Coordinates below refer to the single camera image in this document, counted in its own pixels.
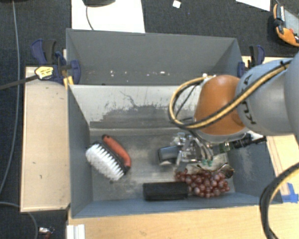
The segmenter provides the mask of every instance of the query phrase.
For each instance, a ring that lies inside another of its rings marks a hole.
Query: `black rectangular object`
[[[143,196],[147,201],[179,200],[188,196],[184,182],[144,183]]]

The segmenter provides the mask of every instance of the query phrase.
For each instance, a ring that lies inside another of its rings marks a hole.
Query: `orange brush handle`
[[[126,152],[126,150],[112,137],[110,137],[107,134],[104,134],[102,136],[103,142],[111,148],[113,152],[115,152],[117,155],[119,155],[124,160],[124,165],[127,167],[131,167],[131,158]]]

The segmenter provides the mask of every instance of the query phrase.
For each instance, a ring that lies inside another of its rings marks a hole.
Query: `black device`
[[[188,196],[184,182],[152,182],[143,184],[143,196],[147,201],[181,200]]]
[[[283,5],[274,6],[275,30],[280,39],[299,47],[299,17]]]

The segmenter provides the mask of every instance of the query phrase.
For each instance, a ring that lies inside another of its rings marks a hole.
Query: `grape cluster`
[[[221,193],[230,191],[228,182],[222,172],[210,172],[201,170],[189,174],[187,169],[175,174],[177,181],[185,182],[188,185],[188,192],[199,197],[218,197]]]

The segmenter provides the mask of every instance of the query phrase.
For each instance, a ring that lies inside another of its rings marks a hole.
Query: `white bristles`
[[[91,146],[85,155],[89,163],[107,178],[117,181],[124,175],[115,158],[101,144]]]

